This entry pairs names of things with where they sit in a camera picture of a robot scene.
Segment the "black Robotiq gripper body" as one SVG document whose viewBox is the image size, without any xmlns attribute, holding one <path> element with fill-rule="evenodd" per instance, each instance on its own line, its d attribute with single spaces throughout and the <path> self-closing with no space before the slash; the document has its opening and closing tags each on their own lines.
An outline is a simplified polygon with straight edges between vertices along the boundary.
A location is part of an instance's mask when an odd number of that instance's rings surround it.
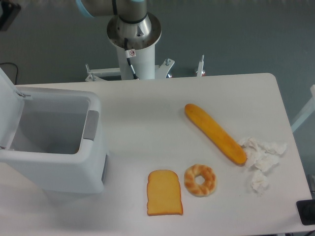
<svg viewBox="0 0 315 236">
<path fill-rule="evenodd" d="M 21 6 L 11 0 L 1 0 L 0 9 L 0 30 L 7 31 L 21 11 Z"/>
</svg>

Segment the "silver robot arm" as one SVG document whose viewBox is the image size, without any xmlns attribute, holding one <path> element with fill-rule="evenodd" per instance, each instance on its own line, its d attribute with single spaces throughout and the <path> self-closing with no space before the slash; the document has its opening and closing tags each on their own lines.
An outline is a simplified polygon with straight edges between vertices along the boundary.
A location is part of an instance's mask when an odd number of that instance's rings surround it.
<svg viewBox="0 0 315 236">
<path fill-rule="evenodd" d="M 146 0 L 77 0 L 87 17 L 112 16 L 107 25 L 110 42 L 124 50 L 154 46 L 161 37 L 161 25 L 147 10 Z"/>
</svg>

